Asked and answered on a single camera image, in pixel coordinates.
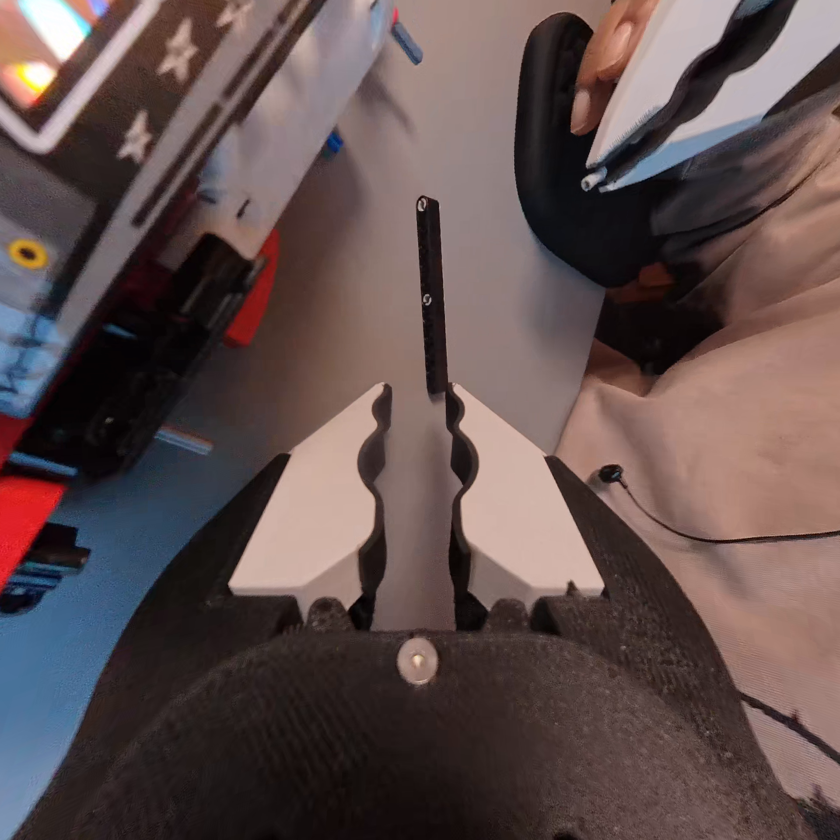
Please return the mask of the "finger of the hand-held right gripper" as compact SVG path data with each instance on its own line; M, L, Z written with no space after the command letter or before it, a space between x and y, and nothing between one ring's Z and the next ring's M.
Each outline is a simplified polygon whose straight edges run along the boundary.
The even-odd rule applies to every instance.
M596 132L588 170L613 160L654 127L698 58L717 46L739 1L662 1L618 81Z
M665 116L606 167L601 192L654 178L831 86L838 43L838 2L739 2Z

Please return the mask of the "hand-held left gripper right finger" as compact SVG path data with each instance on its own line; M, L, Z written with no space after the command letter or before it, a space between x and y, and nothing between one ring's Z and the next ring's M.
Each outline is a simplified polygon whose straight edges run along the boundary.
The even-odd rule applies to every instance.
M462 385L448 385L445 411L460 483L448 549L456 616L488 616L502 601L530 613L543 598L602 595L549 457Z

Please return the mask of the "long black lego beam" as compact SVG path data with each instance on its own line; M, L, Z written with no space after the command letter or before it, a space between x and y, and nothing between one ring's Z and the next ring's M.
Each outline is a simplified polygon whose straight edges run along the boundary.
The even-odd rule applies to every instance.
M422 305L422 322L426 388L436 398L447 390L448 364L440 208L433 200L425 213L416 208L416 236L421 305L424 293L434 299L430 307Z

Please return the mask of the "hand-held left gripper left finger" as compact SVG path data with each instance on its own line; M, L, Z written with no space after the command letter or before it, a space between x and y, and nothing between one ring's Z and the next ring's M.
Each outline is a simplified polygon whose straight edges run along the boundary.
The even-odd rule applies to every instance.
M384 579L392 388L378 383L294 447L228 582L237 596L289 596L303 617L333 599L372 617Z

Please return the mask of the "lego race car model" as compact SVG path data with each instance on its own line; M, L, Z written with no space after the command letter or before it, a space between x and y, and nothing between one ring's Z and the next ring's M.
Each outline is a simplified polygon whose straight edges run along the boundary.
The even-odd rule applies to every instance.
M2 616L85 567L50 522L131 469L263 318L277 221L393 39L391 1L1 2Z

